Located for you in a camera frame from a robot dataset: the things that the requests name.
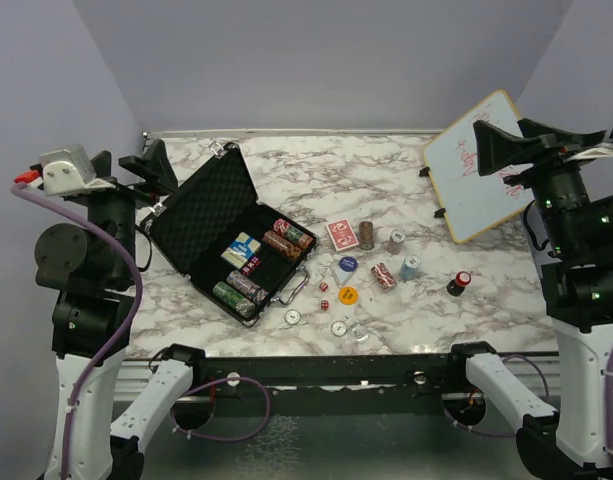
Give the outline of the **grey poker chip stack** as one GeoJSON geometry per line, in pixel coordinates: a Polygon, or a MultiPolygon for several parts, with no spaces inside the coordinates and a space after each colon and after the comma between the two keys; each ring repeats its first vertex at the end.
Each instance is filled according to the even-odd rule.
{"type": "Polygon", "coordinates": [[[390,233],[388,243],[387,243],[387,251],[391,255],[398,255],[404,245],[406,240],[405,233],[402,230],[395,229],[390,233]]]}

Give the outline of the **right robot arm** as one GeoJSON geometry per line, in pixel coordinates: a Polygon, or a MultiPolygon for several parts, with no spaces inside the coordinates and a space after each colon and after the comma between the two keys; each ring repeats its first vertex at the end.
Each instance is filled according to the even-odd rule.
{"type": "Polygon", "coordinates": [[[541,288],[559,352],[560,404],[533,394],[486,343],[457,344],[445,367],[455,390],[477,388],[514,431],[540,479],[613,479],[613,195],[591,200],[583,165],[613,158],[610,131],[573,133],[523,118],[519,133],[474,123],[478,172],[506,167],[533,193],[550,262],[541,288]]]}

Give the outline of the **brown poker chip stack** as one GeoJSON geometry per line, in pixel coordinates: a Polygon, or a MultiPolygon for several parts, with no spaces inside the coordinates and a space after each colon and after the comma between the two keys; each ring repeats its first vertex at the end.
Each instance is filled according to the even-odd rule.
{"type": "Polygon", "coordinates": [[[359,223],[359,243],[362,250],[372,250],[375,246],[374,226],[370,221],[359,223]]]}

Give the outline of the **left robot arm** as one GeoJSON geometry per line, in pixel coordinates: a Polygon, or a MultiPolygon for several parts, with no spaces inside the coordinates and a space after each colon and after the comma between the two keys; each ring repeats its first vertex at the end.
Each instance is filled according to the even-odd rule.
{"type": "Polygon", "coordinates": [[[49,479],[137,479],[154,433],[175,402],[206,385],[202,350],[166,347],[153,378],[120,417],[115,387],[143,295],[135,261],[135,214],[178,185],[165,144],[153,142],[119,165],[138,182],[120,183],[103,151],[89,157],[78,145],[44,154],[29,172],[34,188],[85,207],[66,212],[35,245],[36,283],[58,297],[52,349],[59,375],[59,413],[49,479]]]}

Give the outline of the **light blue poker chip stack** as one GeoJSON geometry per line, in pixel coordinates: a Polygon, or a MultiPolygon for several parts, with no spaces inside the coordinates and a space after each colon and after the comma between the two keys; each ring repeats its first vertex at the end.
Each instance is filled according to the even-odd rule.
{"type": "Polygon", "coordinates": [[[400,268],[401,279],[404,281],[409,281],[415,278],[419,271],[420,265],[421,261],[417,255],[407,255],[404,258],[400,268]]]}

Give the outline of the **red white poker chip stack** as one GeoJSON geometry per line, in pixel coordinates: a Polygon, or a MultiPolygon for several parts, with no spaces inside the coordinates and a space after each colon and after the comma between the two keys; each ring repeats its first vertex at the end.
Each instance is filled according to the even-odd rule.
{"type": "Polygon", "coordinates": [[[397,286],[397,282],[384,263],[377,263],[371,267],[371,272],[383,291],[387,292],[397,286]]]}

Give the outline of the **red playing card deck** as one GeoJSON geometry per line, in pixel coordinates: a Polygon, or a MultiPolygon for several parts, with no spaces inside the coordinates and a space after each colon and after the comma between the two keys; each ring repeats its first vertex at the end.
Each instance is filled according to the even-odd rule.
{"type": "Polygon", "coordinates": [[[359,246],[359,240],[350,222],[346,219],[328,223],[326,231],[336,252],[343,252],[359,246]]]}

